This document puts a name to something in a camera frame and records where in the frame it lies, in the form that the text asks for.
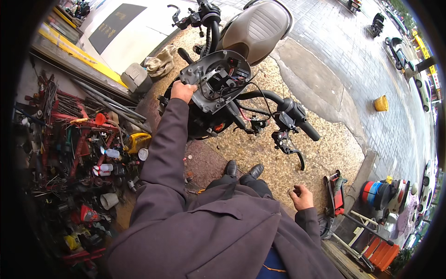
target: tool pile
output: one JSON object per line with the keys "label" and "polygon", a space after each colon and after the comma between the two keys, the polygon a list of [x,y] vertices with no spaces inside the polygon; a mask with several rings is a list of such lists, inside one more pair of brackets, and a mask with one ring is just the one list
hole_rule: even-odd
{"label": "tool pile", "polygon": [[31,146],[24,148],[33,172],[28,193],[54,255],[70,266],[90,262],[104,254],[105,238],[113,234],[114,206],[125,202],[125,191],[138,189],[151,140],[150,133],[129,134],[120,118],[150,129],[134,107],[72,96],[43,71],[38,79],[39,92],[26,96],[29,106],[16,106],[21,113],[15,116]]}

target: wet pavement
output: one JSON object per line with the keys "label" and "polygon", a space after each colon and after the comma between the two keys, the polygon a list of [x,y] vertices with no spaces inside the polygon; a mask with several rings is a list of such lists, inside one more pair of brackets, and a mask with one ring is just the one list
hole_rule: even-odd
{"label": "wet pavement", "polygon": [[[247,2],[213,1],[240,10]],[[336,0],[284,3],[296,21],[289,37],[327,65],[350,93],[367,145],[378,153],[376,177],[392,175],[420,183],[430,130],[413,81],[408,83],[395,68],[384,43],[386,37],[401,37],[393,22],[386,19],[383,33],[373,39],[369,25],[382,9],[374,0],[363,1],[363,12],[356,15]],[[388,112],[374,109],[373,100],[382,95],[389,101]]]}

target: leather shoe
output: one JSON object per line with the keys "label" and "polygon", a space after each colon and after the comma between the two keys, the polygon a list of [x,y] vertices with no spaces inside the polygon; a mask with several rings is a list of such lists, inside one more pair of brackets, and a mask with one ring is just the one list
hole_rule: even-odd
{"label": "leather shoe", "polygon": [[237,177],[237,162],[235,160],[227,162],[223,174],[229,175],[230,177]]}
{"label": "leather shoe", "polygon": [[265,169],[263,164],[257,164],[253,166],[250,171],[248,171],[247,175],[251,175],[252,177],[257,179],[262,174],[263,169]]}

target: hand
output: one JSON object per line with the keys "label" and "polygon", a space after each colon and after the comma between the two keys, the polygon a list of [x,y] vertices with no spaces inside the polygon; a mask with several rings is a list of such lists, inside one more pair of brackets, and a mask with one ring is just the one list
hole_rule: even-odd
{"label": "hand", "polygon": [[197,91],[198,87],[196,85],[190,85],[190,84],[182,84],[180,80],[177,80],[173,83],[172,91],[170,93],[170,98],[178,98],[186,102],[186,104],[189,103],[190,99],[192,98],[192,95],[195,91]]}
{"label": "hand", "polygon": [[313,193],[311,193],[305,185],[295,185],[294,190],[289,191],[288,194],[297,211],[314,207]]}

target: cloth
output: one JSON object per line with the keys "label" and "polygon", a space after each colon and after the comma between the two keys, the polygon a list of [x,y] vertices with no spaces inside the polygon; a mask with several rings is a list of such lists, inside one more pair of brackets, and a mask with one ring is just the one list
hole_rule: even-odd
{"label": "cloth", "polygon": [[266,256],[263,266],[260,268],[256,279],[288,279],[285,265],[276,251],[276,248],[271,247]]}
{"label": "cloth", "polygon": [[175,45],[166,46],[156,57],[147,57],[144,67],[150,77],[163,77],[168,74],[173,67],[173,54],[177,50]]}
{"label": "cloth", "polygon": [[[130,227],[106,260],[120,278],[255,278],[274,245],[290,278],[343,276],[320,248],[315,208],[293,221],[270,195],[235,183],[204,191],[187,208],[184,154],[189,106],[171,99],[149,147]],[[228,188],[232,198],[222,200]]]}
{"label": "cloth", "polygon": [[[216,179],[216,180],[212,181],[211,183],[209,183],[209,185],[206,187],[206,190],[213,188],[215,186],[218,186],[218,185],[231,184],[234,182],[237,182],[236,177],[231,177],[229,175],[223,175],[222,178]],[[259,180],[255,179],[252,175],[243,175],[242,177],[240,177],[240,185],[246,185],[246,186],[252,188],[261,197],[263,197],[265,194],[268,194],[270,197],[273,196],[273,194],[271,193],[271,190],[268,187],[268,184],[266,184],[266,182],[261,179],[259,179]]]}

